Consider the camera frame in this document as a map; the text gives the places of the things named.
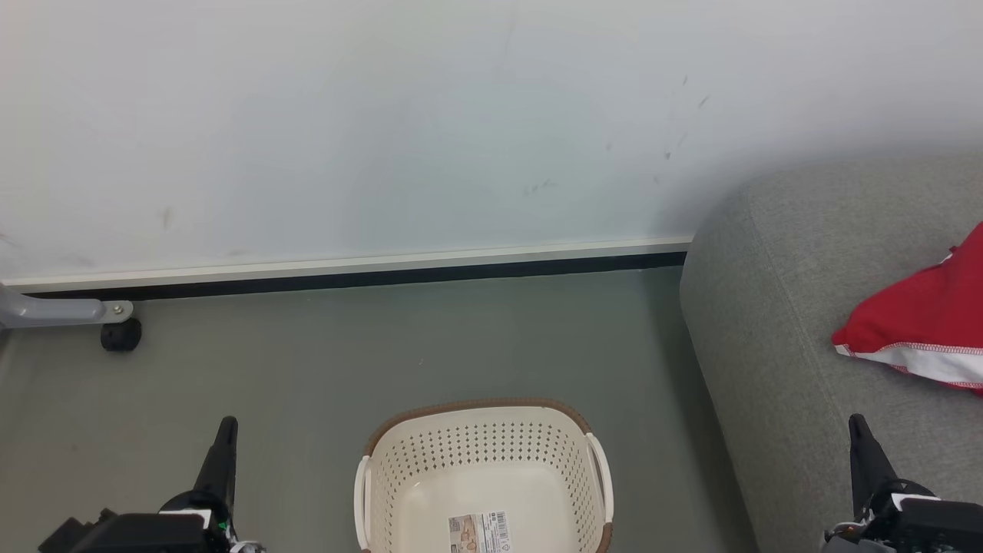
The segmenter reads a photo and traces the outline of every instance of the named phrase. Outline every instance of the baseboard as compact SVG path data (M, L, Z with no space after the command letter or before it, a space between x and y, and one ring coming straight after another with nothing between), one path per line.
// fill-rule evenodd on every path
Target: baseboard
M556 275L678 265L682 263L691 240L691 236L684 236L180 270L10 278L3 280L3 283L19 292L45 297L111 295L113 299L139 300L463 278Z

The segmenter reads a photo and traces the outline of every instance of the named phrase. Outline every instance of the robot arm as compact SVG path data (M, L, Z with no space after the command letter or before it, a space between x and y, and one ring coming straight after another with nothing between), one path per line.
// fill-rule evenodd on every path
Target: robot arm
M855 519L826 532L823 553L983 551L983 507L898 478L863 415L850 417L849 430Z
M157 513L117 515L104 509L95 523L68 519L39 553L261 553L240 541L232 523L236 492L236 438L239 423L227 416L208 449L195 487Z

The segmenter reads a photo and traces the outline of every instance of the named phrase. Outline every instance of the red pillow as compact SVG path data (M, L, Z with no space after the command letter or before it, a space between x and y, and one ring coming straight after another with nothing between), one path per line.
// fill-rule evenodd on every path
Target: red pillow
M983 396L983 223L939 265L857 306L833 344Z

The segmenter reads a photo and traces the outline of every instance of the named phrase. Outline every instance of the white plastic basket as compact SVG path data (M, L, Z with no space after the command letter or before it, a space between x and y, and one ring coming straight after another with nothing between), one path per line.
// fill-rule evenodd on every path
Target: white plastic basket
M613 517L601 443L550 399L395 416L355 477L355 529L372 553L604 553Z

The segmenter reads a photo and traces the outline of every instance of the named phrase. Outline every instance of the black wheel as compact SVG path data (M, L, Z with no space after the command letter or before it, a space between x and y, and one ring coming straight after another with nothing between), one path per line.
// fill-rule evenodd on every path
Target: black wheel
M133 351L143 335L144 330L140 321L131 317L122 323L102 325L99 341L106 351Z

